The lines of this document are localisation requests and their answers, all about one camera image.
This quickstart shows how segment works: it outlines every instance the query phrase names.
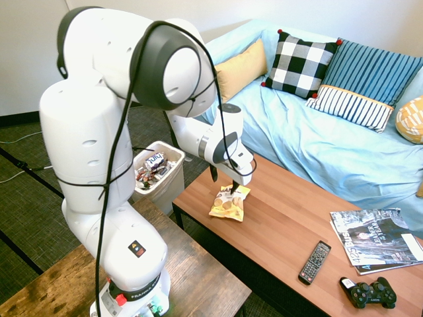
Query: remote control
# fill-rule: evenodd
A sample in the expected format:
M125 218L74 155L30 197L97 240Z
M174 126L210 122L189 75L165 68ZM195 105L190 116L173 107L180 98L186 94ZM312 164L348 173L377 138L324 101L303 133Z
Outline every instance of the remote control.
M322 267L329 252L330 246L323 241L319 241L303 269L299 272L298 279L304 284L310 285L315 279L317 272L319 272Z

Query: trash can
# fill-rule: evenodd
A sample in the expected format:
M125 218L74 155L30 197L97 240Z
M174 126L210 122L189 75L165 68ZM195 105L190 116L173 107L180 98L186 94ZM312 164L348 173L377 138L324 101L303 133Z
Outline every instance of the trash can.
M167 160L175 161L176 164L151 188L143 190L135 187L132 199L135 202L142 197L146 197L162 212L169 215L172 211L172 201L174 201L185 188L184 169L182 165L185 159L185 153L162 141L156 141L147 148L154 151L144 150L134 158L135 176L137 175L138 168L142 167L145 160L155 153L164 153Z

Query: black and white checkered pillow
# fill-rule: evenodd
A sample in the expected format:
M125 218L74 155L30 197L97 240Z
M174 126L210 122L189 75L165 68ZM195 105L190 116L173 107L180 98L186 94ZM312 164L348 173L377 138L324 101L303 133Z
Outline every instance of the black and white checkered pillow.
M306 42L279 32L273 68L263 86L310 98L318 91L338 46Z

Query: snack wrapper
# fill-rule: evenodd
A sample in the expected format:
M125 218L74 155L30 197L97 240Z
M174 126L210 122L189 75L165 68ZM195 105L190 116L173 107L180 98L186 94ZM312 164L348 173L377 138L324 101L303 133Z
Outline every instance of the snack wrapper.
M156 153L145 160L145 167L148 170L155 171L162 164L166 164L166 158L164 153Z
M209 215L221 218L232 218L242 222L244 219L244 199L250 192L249 188L239 186L231 195L232 185L220 187L214 199Z

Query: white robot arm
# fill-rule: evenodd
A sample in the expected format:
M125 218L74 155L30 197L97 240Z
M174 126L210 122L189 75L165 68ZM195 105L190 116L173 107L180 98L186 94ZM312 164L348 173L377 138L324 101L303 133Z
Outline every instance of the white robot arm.
M198 31L169 22L84 7L59 28L65 80L42 95L40 121L67 224L110 277L91 316L162 316L169 309L167 245L127 202L135 188L125 118L131 101L166 111L181 149L237 184L251 178L240 109L222 105L225 139L220 118L213 125L193 118L215 100L215 72Z

